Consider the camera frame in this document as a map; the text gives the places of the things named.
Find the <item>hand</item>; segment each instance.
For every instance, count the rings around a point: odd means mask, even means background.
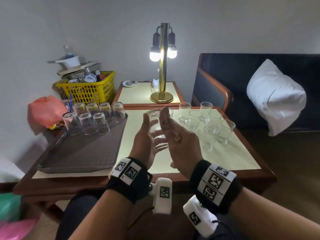
[[[150,124],[149,116],[146,113],[143,114],[142,126],[134,137],[133,147],[129,154],[129,157],[142,162],[148,170],[153,164],[155,155],[168,148],[167,140],[159,137],[163,135],[162,130],[150,133],[150,127],[157,123],[157,120],[153,120]]]
[[[168,107],[160,113],[160,126],[169,144],[171,166],[190,179],[195,166],[203,159],[198,136],[171,119]]]

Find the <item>brass table lamp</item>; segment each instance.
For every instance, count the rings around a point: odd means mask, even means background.
[[[170,27],[170,24],[161,23],[161,26],[158,26],[156,32],[153,34],[152,47],[150,51],[150,60],[160,60],[159,92],[154,92],[150,96],[150,99],[158,104],[170,103],[174,99],[171,93],[166,92],[166,80],[168,57],[172,59],[177,56],[177,47],[175,46],[175,43],[175,34]]]

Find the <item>person's right hand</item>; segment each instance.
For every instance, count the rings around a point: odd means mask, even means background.
[[[168,107],[160,113],[160,126],[169,144],[174,167],[190,179],[195,166],[203,159],[198,136],[171,119]]]

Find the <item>dark pants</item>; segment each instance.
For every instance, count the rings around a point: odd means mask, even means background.
[[[85,191],[76,195],[66,207],[64,211],[63,219],[58,227],[56,240],[68,240],[74,230],[98,202],[99,198],[103,194],[104,190]],[[227,224],[232,232],[236,234],[237,239],[248,239],[238,229],[235,223],[228,217],[218,216],[218,219]],[[194,240],[205,239],[219,239],[219,240],[235,240],[230,231],[219,224],[215,233],[209,238],[201,237],[198,232],[195,232]]]

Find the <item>pillow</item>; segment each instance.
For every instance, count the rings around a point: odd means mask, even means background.
[[[259,114],[268,122],[269,136],[288,128],[306,106],[301,85],[284,75],[267,59],[251,77],[247,95]]]

